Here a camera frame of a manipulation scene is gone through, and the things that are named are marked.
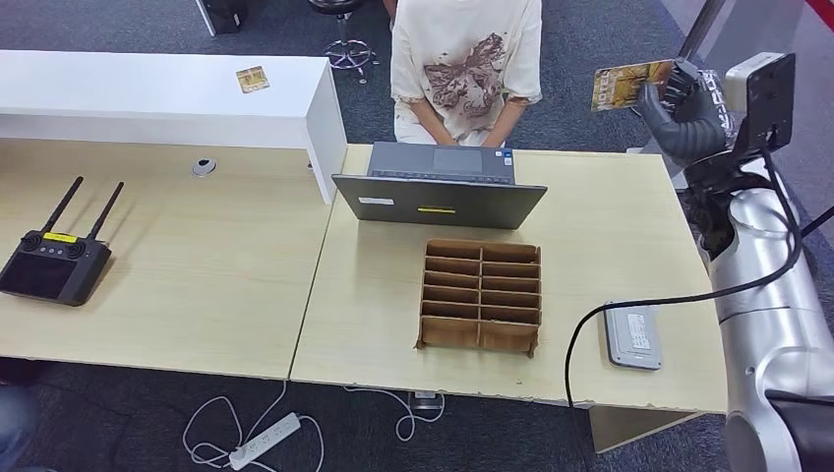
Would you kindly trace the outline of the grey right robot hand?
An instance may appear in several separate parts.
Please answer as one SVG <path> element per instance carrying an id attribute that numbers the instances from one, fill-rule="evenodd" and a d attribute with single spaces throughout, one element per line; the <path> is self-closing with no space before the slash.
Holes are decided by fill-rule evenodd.
<path id="1" fill-rule="evenodd" d="M 663 92 L 640 86 L 637 109 L 660 150 L 678 166 L 723 152 L 738 128 L 727 107 L 721 80 L 677 58 Z"/>

